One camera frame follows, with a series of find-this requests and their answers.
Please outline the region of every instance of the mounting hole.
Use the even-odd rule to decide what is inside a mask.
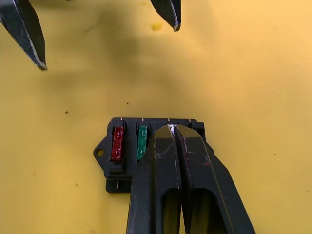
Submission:
[[[98,157],[102,157],[103,155],[104,155],[104,150],[98,149],[98,150],[97,150],[97,156],[98,156]]]

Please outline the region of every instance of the green fuse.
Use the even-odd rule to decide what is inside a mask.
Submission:
[[[141,160],[146,151],[147,127],[140,126],[138,130],[138,144],[136,159]]]

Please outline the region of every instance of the red fuse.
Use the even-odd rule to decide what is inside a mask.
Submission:
[[[113,150],[112,150],[112,157],[111,157],[111,160],[114,162],[121,161],[122,140],[123,140],[123,127],[119,127],[119,126],[115,127]]]

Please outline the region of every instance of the yellow surface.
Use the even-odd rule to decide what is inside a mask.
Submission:
[[[256,232],[312,233],[312,1],[184,0],[178,33],[147,0],[31,2],[49,71],[0,29],[1,234],[125,233],[92,155],[116,116],[204,121]]]

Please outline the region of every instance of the blade fuse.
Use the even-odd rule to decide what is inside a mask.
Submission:
[[[111,160],[114,162],[121,161],[122,153],[122,140],[123,140],[123,127],[115,127],[114,130],[114,141]]]
[[[147,141],[147,127],[140,126],[138,130],[138,143],[137,143],[137,153],[136,159],[141,160],[146,151],[146,141]]]

